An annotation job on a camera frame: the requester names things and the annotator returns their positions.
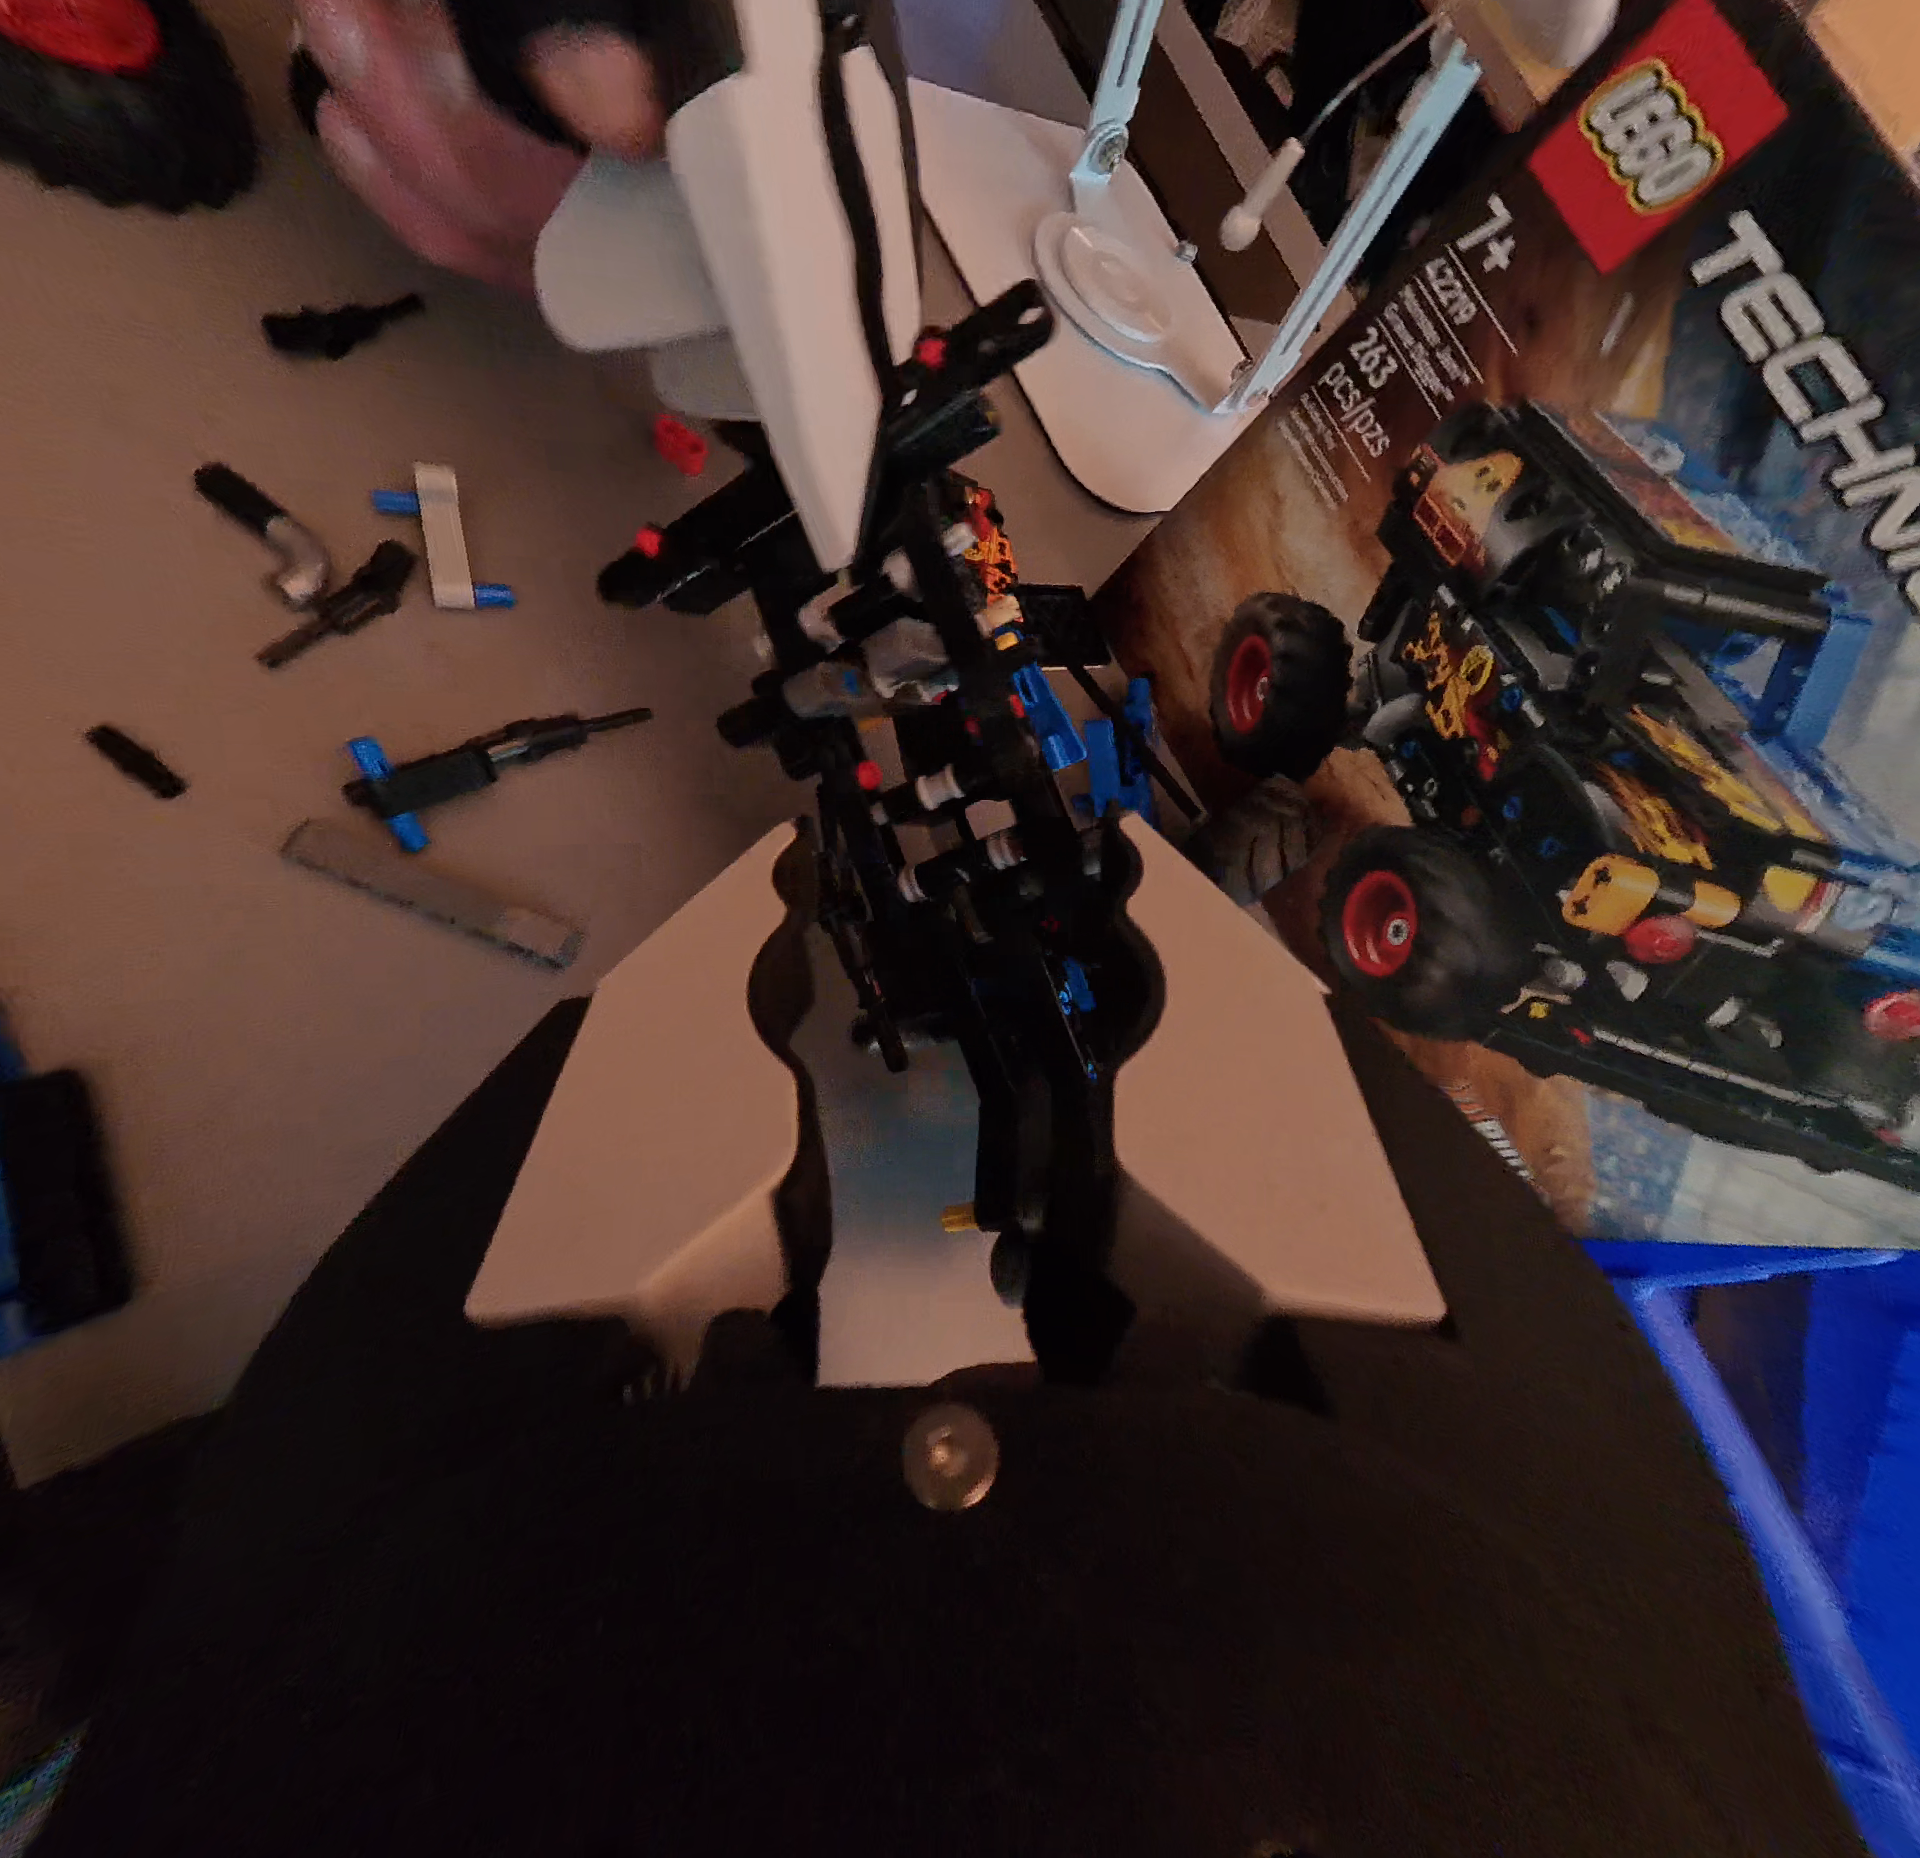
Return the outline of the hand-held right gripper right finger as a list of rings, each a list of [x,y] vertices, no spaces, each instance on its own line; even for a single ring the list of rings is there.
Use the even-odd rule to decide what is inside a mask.
[[[1242,1379],[1277,1324],[1438,1327],[1442,1286],[1321,981],[1142,818],[1120,833],[1139,859],[1121,917],[1159,971],[1115,1080],[1121,1359]]]

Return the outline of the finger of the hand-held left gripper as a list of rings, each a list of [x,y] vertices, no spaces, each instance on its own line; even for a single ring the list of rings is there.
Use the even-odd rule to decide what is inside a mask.
[[[852,142],[862,165],[881,247],[881,322],[890,364],[899,364],[922,329],[919,219],[910,117],[874,49],[852,49]]]
[[[852,163],[886,237],[886,72],[852,49],[846,122],[827,127],[819,0],[731,5],[737,67],[669,117],[662,147],[813,559],[841,571],[861,544],[883,393],[829,156]]]

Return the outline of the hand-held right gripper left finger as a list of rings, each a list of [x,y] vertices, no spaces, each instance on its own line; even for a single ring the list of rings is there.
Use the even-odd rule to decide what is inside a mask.
[[[468,1286],[463,1318],[611,1318],[707,1335],[772,1313],[809,1215],[817,1115],[792,1055],[813,1008],[813,827],[736,859],[599,981]]]

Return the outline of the pale beam with blue pins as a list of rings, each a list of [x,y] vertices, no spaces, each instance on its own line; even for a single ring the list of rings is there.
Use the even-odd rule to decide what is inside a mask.
[[[504,585],[480,585],[472,575],[458,479],[435,461],[414,465],[409,490],[376,486],[369,495],[381,520],[419,524],[425,561],[429,596],[439,611],[511,611],[516,592]]]

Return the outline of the black axle connector blue pin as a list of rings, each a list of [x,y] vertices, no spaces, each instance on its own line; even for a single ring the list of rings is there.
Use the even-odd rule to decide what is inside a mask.
[[[650,710],[516,718],[490,734],[403,763],[393,763],[376,739],[354,739],[349,742],[354,776],[341,786],[341,799],[349,808],[374,818],[401,854],[419,857],[429,852],[424,813],[488,791],[511,768],[573,754],[591,739],[644,727],[650,718]]]

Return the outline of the toy truck chassis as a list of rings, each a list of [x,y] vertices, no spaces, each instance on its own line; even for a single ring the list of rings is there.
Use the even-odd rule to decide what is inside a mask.
[[[874,510],[852,565],[813,559],[772,450],[596,580],[601,602],[707,616],[751,602],[765,656],[715,728],[813,789],[817,925],[854,1030],[893,1069],[955,1046],[980,1102],[973,1221],[994,1293],[1099,1286],[1117,1225],[1115,1080],[1159,1008],[1121,910],[1120,813],[1065,784],[1082,739],[1020,631],[973,611],[947,556],[947,479],[994,438],[990,389],[1055,320],[1020,283],[925,329],[881,408]]]

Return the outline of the grey elbow pipe black axle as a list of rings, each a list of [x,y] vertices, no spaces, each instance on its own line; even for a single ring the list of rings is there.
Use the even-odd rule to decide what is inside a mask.
[[[222,461],[196,468],[194,490],[225,520],[266,546],[273,559],[266,585],[276,599],[291,611],[312,611],[323,599],[331,581],[329,555],[310,527]]]

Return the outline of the grey desk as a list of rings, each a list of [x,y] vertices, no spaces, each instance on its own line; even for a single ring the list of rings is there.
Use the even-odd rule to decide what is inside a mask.
[[[596,577],[718,486],[650,444],[646,374],[570,355],[524,293],[419,263],[291,117],[293,0],[196,0],[247,80],[261,176],[225,213],[115,213],[5,171],[5,1021],[93,1086],[135,1263],[120,1313],[5,1359],[5,1450],[38,1485],[230,1393],[319,1253],[480,1075],[799,806],[712,718],[755,616],[616,611]],[[341,362],[260,314],[424,314]],[[415,556],[401,606],[282,671],[273,559],[194,490],[222,461],[329,555]],[[376,486],[458,479],[472,575],[439,611],[419,524]],[[347,742],[399,758],[509,718],[656,718],[429,827],[455,879],[584,928],[554,975],[282,863],[307,818],[364,832]],[[186,781],[159,803],[81,739],[111,724]]]

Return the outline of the person's left hand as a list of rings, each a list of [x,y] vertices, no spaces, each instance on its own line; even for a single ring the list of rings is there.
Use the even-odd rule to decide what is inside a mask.
[[[314,130],[414,258],[530,296],[588,152],[640,163],[665,108],[644,0],[293,0],[323,77]]]

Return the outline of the white document stand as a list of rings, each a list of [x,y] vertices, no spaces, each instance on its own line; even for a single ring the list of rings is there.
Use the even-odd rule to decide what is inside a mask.
[[[1620,0],[1422,0],[1424,19],[1343,75],[1308,122],[1262,152],[1202,34],[1171,0],[1117,0],[1084,126],[1046,120],[914,80],[929,224],[967,293],[985,303],[1038,281],[1065,322],[1014,367],[1065,473],[1109,510],[1156,517],[1186,498],[1252,424],[1349,299],[1368,247],[1486,80],[1579,66]],[[1183,232],[1131,163],[1131,127],[1161,45],[1240,197],[1212,231]],[[1388,142],[1326,244],[1288,258],[1296,289],[1277,325],[1236,333],[1200,259],[1308,232],[1292,193],[1306,151],[1379,70],[1414,66]]]

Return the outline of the black tyre on axle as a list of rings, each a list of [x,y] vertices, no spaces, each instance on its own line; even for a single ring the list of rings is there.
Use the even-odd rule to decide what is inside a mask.
[[[1311,823],[1301,813],[1232,811],[1197,827],[1186,862],[1240,910],[1258,909],[1311,857]]]

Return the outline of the black pin with shaft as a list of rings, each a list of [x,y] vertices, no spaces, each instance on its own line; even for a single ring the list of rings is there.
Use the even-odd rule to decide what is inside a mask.
[[[379,339],[386,329],[424,314],[419,293],[392,303],[344,303],[331,308],[301,308],[260,314],[260,333],[270,349],[286,360],[341,362]]]

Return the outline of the black square plate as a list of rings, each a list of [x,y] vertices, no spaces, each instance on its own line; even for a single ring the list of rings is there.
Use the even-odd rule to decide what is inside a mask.
[[[1091,599],[1078,586],[1014,586],[1020,631],[1039,655],[1039,667],[1099,671],[1115,661]]]

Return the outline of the black angled connector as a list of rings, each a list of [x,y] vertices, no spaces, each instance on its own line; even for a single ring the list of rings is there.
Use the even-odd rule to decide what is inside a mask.
[[[282,671],[327,641],[354,637],[369,623],[383,621],[399,611],[414,570],[415,556],[409,546],[396,542],[376,544],[364,566],[351,575],[347,585],[327,592],[296,628],[260,650],[255,661],[265,671]]]

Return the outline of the black wheel with red hub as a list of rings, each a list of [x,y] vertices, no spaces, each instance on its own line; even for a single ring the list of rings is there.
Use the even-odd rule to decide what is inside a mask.
[[[111,209],[184,216],[247,195],[260,145],[192,0],[2,0],[2,157]]]

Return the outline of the blue body panel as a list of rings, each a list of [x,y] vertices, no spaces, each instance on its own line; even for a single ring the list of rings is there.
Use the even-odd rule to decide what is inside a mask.
[[[135,1296],[106,1132],[78,1071],[30,1071],[2,1027],[2,1357]]]

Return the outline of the blue storage bin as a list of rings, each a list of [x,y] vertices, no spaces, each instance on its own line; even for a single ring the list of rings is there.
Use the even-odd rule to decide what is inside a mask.
[[[1917,1854],[1917,1256],[1592,1241],[1692,1414],[1869,1854]]]

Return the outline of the toy truck set box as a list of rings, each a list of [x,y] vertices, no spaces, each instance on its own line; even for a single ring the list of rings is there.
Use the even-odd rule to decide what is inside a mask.
[[[1572,1232],[1917,1232],[1915,171],[1630,0],[1097,594],[1256,909]]]

